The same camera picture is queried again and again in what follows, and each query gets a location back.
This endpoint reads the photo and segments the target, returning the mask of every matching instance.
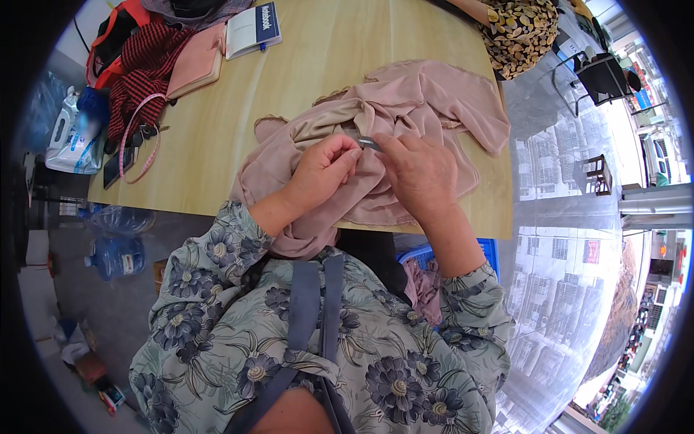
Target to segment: smartphone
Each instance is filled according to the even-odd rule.
[[[123,150],[123,173],[127,172],[128,169],[133,166],[134,155],[135,149],[132,147]],[[108,189],[120,178],[120,176],[121,174],[118,170],[118,153],[116,152],[116,154],[103,166],[103,189]]]

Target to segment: white car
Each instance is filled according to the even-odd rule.
[[[649,187],[668,185],[670,183],[667,157],[665,157],[661,143],[661,141],[653,140],[650,134],[641,138],[643,159],[646,164],[646,179]]]

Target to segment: pink notebook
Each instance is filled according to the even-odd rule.
[[[173,66],[167,98],[217,81],[226,50],[226,23],[207,28],[188,40]]]

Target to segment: orange bag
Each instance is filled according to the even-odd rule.
[[[140,0],[125,0],[111,10],[99,26],[87,58],[87,83],[94,89],[108,88],[126,72],[120,51],[133,30],[151,22],[163,22],[159,14],[142,7]]]

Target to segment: tree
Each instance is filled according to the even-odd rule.
[[[605,414],[600,418],[600,428],[604,429],[608,433],[616,432],[620,426],[629,417],[629,411],[631,411],[632,405],[627,402],[624,397],[624,392],[619,396],[616,402],[607,408]]]

